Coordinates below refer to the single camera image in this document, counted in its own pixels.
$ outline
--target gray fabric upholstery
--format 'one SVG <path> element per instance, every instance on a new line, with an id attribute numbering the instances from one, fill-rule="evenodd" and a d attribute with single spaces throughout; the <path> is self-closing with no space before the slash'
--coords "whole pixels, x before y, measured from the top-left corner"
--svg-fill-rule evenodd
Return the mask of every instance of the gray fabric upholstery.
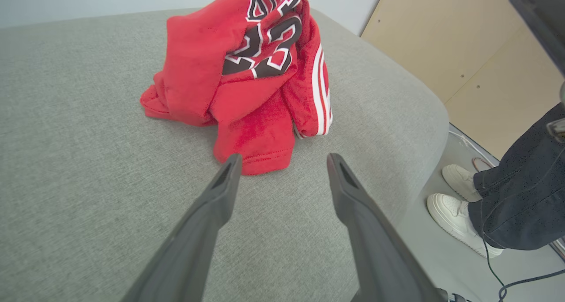
<path id="1" fill-rule="evenodd" d="M 216 128 L 145 117 L 173 10 L 0 30 L 0 300 L 117 301 L 220 165 Z M 325 157 L 393 223 L 440 159 L 432 92 L 319 12 L 335 116 L 288 169 L 243 177 L 206 302 L 349 302 L 358 283 Z"/>

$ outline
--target white sneaker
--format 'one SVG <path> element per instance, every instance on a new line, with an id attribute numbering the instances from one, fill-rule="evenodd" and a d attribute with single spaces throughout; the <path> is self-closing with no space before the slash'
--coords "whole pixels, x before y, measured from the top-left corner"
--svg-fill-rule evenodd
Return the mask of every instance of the white sneaker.
<path id="1" fill-rule="evenodd" d="M 459 165 L 447 165 L 441 170 L 446 183 L 468 202 L 476 202 L 482 199 L 473 183 L 473 174 Z"/>
<path id="2" fill-rule="evenodd" d="M 460 201 L 453 196 L 433 194 L 428 197 L 428 211 L 441 228 L 486 258 L 485 243 L 477 234 L 469 218 L 469 202 Z M 489 257 L 499 256 L 503 249 L 486 244 Z"/>

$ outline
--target red fabric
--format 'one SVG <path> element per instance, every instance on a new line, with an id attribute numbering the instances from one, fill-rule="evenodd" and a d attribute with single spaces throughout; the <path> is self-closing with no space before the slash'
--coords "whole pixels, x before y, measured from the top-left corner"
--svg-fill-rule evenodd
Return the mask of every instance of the red fabric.
<path id="1" fill-rule="evenodd" d="M 332 121 L 328 73 L 308 0 L 216 0 L 167 20 L 163 71 L 141 96 L 148 117 L 218 124 L 214 156 L 242 173 L 284 169 L 299 137 Z"/>

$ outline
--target wooden cabinet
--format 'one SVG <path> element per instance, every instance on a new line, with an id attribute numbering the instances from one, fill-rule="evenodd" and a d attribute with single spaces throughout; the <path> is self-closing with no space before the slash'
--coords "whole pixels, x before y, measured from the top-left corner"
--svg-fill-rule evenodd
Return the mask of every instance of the wooden cabinet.
<path id="1" fill-rule="evenodd" d="M 380 0 L 362 38 L 498 158 L 559 101 L 563 77 L 508 0 Z"/>

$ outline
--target jersey number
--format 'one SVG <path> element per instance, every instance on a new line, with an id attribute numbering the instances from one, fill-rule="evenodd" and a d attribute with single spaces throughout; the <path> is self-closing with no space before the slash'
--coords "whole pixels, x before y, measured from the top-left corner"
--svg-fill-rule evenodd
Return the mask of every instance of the jersey number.
<path id="1" fill-rule="evenodd" d="M 292 62 L 290 48 L 302 34 L 300 18 L 293 16 L 267 31 L 268 44 L 274 42 L 280 44 L 270 56 L 256 63 L 254 58 L 260 56 L 263 46 L 263 34 L 260 29 L 260 23 L 249 29 L 244 35 L 245 46 L 226 55 L 222 75 L 251 69 L 254 78 L 262 78 L 280 76 L 286 72 Z"/>

